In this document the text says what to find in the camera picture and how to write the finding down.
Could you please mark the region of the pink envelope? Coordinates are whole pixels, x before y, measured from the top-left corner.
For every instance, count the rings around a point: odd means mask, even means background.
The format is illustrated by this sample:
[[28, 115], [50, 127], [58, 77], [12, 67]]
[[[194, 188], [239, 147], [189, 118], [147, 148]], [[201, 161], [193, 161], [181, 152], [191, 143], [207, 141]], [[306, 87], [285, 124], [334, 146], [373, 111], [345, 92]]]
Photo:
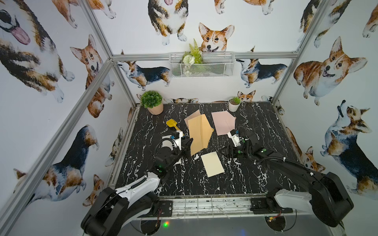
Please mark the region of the pink envelope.
[[228, 111], [213, 112], [212, 118], [218, 136], [226, 135], [235, 129], [236, 118]]

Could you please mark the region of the brown kraft envelope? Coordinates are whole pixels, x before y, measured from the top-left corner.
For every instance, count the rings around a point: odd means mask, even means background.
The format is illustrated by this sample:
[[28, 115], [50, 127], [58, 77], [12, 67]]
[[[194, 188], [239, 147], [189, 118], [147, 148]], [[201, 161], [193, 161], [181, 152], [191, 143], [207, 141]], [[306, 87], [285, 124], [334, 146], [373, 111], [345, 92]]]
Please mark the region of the brown kraft envelope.
[[188, 120], [190, 138], [193, 139], [191, 144], [191, 156], [208, 148], [209, 141], [214, 132], [205, 114]]

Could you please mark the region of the cream letter paper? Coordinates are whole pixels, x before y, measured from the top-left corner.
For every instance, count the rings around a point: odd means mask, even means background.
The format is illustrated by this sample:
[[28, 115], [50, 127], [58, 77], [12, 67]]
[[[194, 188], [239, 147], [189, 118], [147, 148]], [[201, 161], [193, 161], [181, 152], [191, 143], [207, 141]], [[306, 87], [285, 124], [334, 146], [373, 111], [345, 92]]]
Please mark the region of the cream letter paper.
[[224, 173], [224, 168], [216, 152], [202, 155], [201, 160], [208, 177], [213, 177]]

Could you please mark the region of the pink lined letter paper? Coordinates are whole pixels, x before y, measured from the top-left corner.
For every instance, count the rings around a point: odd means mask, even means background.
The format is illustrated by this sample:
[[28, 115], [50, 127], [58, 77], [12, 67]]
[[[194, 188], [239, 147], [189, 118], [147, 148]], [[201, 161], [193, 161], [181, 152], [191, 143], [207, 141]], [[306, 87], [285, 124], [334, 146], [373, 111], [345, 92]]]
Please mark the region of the pink lined letter paper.
[[189, 115], [188, 117], [186, 117], [186, 118], [184, 119], [184, 121], [185, 121], [187, 127], [189, 127], [189, 120], [191, 120], [191, 119], [193, 119], [193, 118], [196, 118], [196, 117], [198, 117], [198, 116], [200, 116], [200, 115], [201, 115], [201, 112], [200, 112], [199, 110], [197, 110], [197, 111], [195, 111], [194, 113], [192, 113], [191, 115]]

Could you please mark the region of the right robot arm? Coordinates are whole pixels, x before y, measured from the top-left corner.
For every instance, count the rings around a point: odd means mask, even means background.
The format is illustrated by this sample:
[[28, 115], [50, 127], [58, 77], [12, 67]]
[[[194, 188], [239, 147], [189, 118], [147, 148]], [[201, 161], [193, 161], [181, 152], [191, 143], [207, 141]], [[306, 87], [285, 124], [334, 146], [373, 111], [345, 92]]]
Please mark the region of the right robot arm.
[[221, 155], [246, 159], [255, 166], [278, 171], [303, 188], [302, 192], [297, 192], [276, 187], [266, 193], [264, 200], [252, 200], [251, 211], [282, 214], [289, 209], [299, 210], [314, 214], [327, 226], [337, 227], [354, 208], [351, 197], [336, 174], [310, 170], [263, 146], [255, 134], [244, 128], [232, 130], [227, 136], [229, 144], [220, 150]]

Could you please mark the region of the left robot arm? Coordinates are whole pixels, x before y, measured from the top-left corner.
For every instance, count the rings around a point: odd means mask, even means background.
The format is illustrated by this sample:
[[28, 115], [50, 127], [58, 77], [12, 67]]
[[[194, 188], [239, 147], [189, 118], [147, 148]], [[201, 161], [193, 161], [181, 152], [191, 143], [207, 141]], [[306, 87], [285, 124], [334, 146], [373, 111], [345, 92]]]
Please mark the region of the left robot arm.
[[182, 158], [191, 156], [192, 138], [162, 138], [156, 145], [154, 162], [144, 176], [123, 187], [105, 188], [81, 222], [88, 236], [116, 236], [121, 229], [140, 216], [158, 213], [161, 187]]

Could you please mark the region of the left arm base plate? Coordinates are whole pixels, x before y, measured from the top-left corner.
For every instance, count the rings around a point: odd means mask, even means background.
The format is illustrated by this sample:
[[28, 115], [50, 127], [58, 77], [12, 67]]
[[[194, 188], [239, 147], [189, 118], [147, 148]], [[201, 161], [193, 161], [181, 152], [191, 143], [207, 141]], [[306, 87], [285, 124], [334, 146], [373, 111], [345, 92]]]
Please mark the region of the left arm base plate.
[[173, 201], [162, 200], [158, 201], [154, 209], [153, 216], [155, 217], [171, 217], [173, 212]]

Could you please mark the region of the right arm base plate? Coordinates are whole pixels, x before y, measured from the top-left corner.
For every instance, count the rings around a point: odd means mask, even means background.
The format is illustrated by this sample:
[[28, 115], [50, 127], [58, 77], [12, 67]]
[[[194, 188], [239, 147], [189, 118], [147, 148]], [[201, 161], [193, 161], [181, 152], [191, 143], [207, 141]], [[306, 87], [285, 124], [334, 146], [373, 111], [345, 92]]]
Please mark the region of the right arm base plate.
[[293, 213], [292, 208], [283, 208], [273, 198], [258, 197], [251, 198], [251, 208], [254, 214], [279, 214]]

